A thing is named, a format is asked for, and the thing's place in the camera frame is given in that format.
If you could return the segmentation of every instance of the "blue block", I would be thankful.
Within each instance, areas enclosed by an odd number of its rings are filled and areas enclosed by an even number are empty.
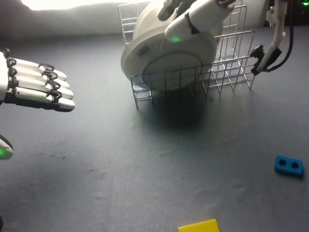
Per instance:
[[[302,178],[304,174],[303,162],[284,156],[275,158],[275,171],[285,175]]]

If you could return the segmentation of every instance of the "table surface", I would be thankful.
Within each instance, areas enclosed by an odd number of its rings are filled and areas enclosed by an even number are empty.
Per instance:
[[[0,162],[6,231],[176,232],[213,218],[221,232],[308,231],[306,176],[274,172],[277,155],[309,166],[308,38],[296,27],[290,59],[251,91],[139,110],[120,35],[7,43],[13,57],[66,73],[76,109],[0,107],[15,150]],[[271,40],[257,29],[253,45]]]

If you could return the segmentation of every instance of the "wire basket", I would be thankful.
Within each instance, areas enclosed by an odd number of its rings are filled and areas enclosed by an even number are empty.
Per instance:
[[[188,89],[190,94],[194,96],[197,89],[202,90],[207,97],[211,89],[217,89],[219,93],[222,92],[223,87],[230,86],[233,91],[235,91],[237,84],[247,83],[248,87],[251,88],[254,82],[254,74],[251,72],[251,68],[255,63],[254,59],[252,64],[250,63],[251,57],[249,56],[251,51],[251,46],[253,43],[254,31],[243,31],[243,26],[246,20],[247,6],[242,5],[243,0],[237,0],[235,2],[235,8],[233,12],[227,17],[223,23],[223,35],[216,36],[215,39],[219,40],[217,47],[217,54],[215,61],[212,64],[207,64],[199,67],[191,67],[191,73],[188,75],[183,75],[183,73],[188,73],[188,69],[179,70],[168,70],[162,72],[165,82],[165,91],[157,92],[151,88],[151,78],[153,74],[141,74],[131,77],[131,86],[133,91],[133,96],[135,100],[136,107],[138,107],[138,100],[141,99],[151,99],[155,96],[165,97],[168,94],[175,93],[177,90],[182,90],[186,78],[193,80],[189,85]],[[124,4],[118,7],[122,33],[127,46],[133,39],[133,31],[136,21],[140,13],[145,9],[145,7],[150,3],[134,3],[134,4]],[[173,89],[173,91],[167,90],[167,79],[169,72],[179,72],[177,75],[178,86]],[[142,78],[149,79],[149,89],[140,87],[142,84],[140,82]]]

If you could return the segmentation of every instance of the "metal wire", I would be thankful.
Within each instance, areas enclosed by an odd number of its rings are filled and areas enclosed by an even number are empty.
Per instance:
[[[191,67],[181,70],[165,70],[162,72],[164,79],[164,90],[163,92],[157,92],[151,88],[151,77],[158,75],[160,73],[149,73],[147,75],[137,75],[131,77],[131,86],[135,105],[138,108],[138,100],[151,99],[156,96],[167,97],[168,94],[180,92],[182,87],[184,87],[186,78],[191,78],[192,82],[188,85],[188,89],[191,91],[192,96],[196,94],[196,84],[202,83],[202,89],[207,97],[211,89],[217,89],[219,93],[225,86],[230,86],[233,91],[235,91],[237,84],[247,83],[248,87],[251,88],[255,79],[253,73],[251,73],[251,68],[254,64],[254,59],[252,64],[248,64],[251,59],[249,53],[251,51],[251,46],[253,43],[254,31],[243,31],[243,25],[245,23],[247,6],[242,5],[243,0],[236,0],[235,7],[230,16],[225,20],[223,26],[223,35],[216,36],[215,39],[220,40],[217,47],[217,56],[215,62],[208,65],[203,65],[199,67]],[[121,27],[123,32],[123,37],[125,45],[127,46],[133,37],[133,30],[139,14],[143,9],[140,6],[146,7],[150,1],[134,4],[124,4],[118,7],[119,16],[121,20]],[[246,44],[242,45],[243,37],[246,37],[249,41],[249,47]],[[185,75],[185,71],[192,69],[192,75]],[[173,91],[168,90],[167,75],[172,72],[179,72],[180,75],[176,78],[178,79],[178,84],[176,86],[169,86],[169,89],[174,89]],[[141,85],[143,78],[148,78],[150,83],[150,88],[143,88]]]

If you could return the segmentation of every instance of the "white wall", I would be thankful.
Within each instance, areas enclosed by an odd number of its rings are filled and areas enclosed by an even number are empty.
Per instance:
[[[263,25],[267,0],[244,0],[246,26]],[[0,0],[0,36],[12,39],[121,33],[118,5],[125,1],[80,6],[69,10],[33,11],[20,0]]]

